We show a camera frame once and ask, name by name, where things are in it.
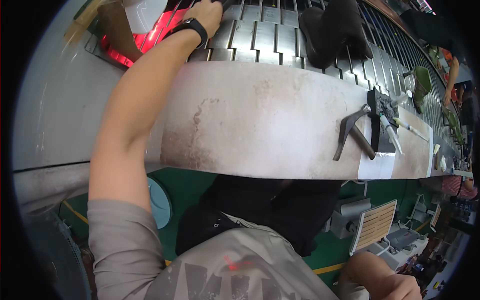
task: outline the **wristwatch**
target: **wristwatch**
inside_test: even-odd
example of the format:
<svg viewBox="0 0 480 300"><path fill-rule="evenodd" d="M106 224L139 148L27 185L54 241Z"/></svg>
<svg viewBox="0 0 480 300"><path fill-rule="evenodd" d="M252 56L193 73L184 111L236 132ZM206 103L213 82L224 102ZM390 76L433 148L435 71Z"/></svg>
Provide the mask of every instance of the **wristwatch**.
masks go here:
<svg viewBox="0 0 480 300"><path fill-rule="evenodd" d="M207 31L202 26L202 24L200 24L200 22L197 21L197 19L195 19L195 18L189 18L187 20L181 21L177 26L173 27L170 31L168 31L167 34L163 37L163 39L166 39L170 35L174 34L175 32L178 32L182 29L193 29L196 32L198 32L198 34L202 38L202 41L197 46L197 49L207 43L207 40L208 40Z"/></svg>

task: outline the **hand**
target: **hand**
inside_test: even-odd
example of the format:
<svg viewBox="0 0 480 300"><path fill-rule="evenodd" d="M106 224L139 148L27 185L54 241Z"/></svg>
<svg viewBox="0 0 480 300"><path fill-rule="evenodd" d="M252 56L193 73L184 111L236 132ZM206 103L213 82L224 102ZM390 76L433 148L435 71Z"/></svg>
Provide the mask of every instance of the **hand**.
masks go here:
<svg viewBox="0 0 480 300"><path fill-rule="evenodd" d="M421 300L420 287L413 276L393 274L378 283L381 300Z"/></svg>
<svg viewBox="0 0 480 300"><path fill-rule="evenodd" d="M210 0L202 0L187 10L183 16L184 20L195 18L205 28L208 38L213 37L220 27L222 20L223 6L219 1L211 2Z"/></svg>
<svg viewBox="0 0 480 300"><path fill-rule="evenodd" d="M445 91L444 95L444 106L447 107L450 104L450 98L452 97L452 91Z"/></svg>

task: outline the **red light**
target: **red light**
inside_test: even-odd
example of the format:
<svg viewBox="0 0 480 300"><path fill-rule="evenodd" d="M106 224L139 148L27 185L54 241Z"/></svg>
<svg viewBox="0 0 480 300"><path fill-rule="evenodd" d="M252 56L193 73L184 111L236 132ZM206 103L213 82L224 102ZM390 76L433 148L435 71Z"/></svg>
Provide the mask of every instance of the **red light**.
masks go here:
<svg viewBox="0 0 480 300"><path fill-rule="evenodd" d="M173 11L164 12L160 16L158 21L155 23L155 26L153 27L152 31L143 35L133 35L133 39L135 40L135 44L137 45L137 48L139 48L140 51L143 53L146 53L148 50L153 48L153 46L155 46L156 43L162 40L162 38L165 36L165 34L167 34L167 32L170 29L175 27L175 25L182 20L187 10L188 8L177 10L177 12L173 15L173 18L170 21L170 24L168 25L168 27L165 27L165 26L170 20L170 17L172 16ZM106 36L102 38L101 45L105 48L107 54L110 57L112 57L114 60L126 65L127 67L131 67L131 65L133 64L131 60L119 54L110 46Z"/></svg>

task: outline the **printed shirt graphic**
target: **printed shirt graphic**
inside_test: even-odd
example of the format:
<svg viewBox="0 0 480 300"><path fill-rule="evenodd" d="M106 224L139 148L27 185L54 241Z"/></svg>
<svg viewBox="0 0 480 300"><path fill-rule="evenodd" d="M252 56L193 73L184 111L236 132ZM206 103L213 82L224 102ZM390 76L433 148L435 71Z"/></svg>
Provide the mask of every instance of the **printed shirt graphic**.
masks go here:
<svg viewBox="0 0 480 300"><path fill-rule="evenodd" d="M88 219L99 299L338 299L272 230L228 230L165 268L155 221L144 209L92 200Z"/></svg>

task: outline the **glue syringe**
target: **glue syringe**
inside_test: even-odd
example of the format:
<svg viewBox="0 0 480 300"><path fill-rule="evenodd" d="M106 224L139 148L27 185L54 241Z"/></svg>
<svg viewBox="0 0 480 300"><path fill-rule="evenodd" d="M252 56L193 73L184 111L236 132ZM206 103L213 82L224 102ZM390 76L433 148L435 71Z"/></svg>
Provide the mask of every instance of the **glue syringe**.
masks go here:
<svg viewBox="0 0 480 300"><path fill-rule="evenodd" d="M387 117L383 114L380 114L380 121L384 125L385 129L387 129L388 136L390 137L388 141L395 146L395 149L397 149L400 155L403 155L402 147L400 147L400 142L398 141L398 136L395 131L393 131L392 125L390 125Z"/></svg>
<svg viewBox="0 0 480 300"><path fill-rule="evenodd" d="M420 138L422 138L423 140L427 141L428 142L428 139L423 135L421 134L418 130L416 130L415 128L413 128L412 126L408 125L407 123L403 122L400 118L393 118L393 120L399 125L399 126L402 126L403 128L409 130L410 132L412 132L413 134L419 136Z"/></svg>

